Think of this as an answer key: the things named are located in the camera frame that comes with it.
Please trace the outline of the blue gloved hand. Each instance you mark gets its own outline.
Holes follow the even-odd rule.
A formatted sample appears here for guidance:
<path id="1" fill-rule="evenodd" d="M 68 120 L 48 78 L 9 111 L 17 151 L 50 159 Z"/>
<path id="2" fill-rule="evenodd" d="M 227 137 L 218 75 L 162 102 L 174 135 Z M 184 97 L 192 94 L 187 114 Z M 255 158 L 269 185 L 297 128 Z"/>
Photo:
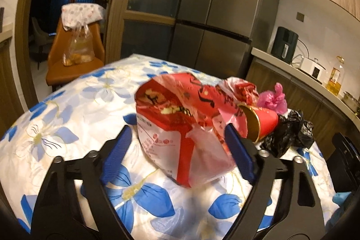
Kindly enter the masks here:
<path id="1" fill-rule="evenodd" d="M 346 192 L 346 193 L 335 193 L 333 196 L 333 202 L 338 205 L 338 209 L 332 214 L 330 219 L 327 221 L 325 225 L 325 230 L 328 232 L 333 226 L 337 224 L 337 222 L 340 220 L 342 215 L 346 212 L 348 209 L 351 201 L 353 198 L 353 193 Z"/>

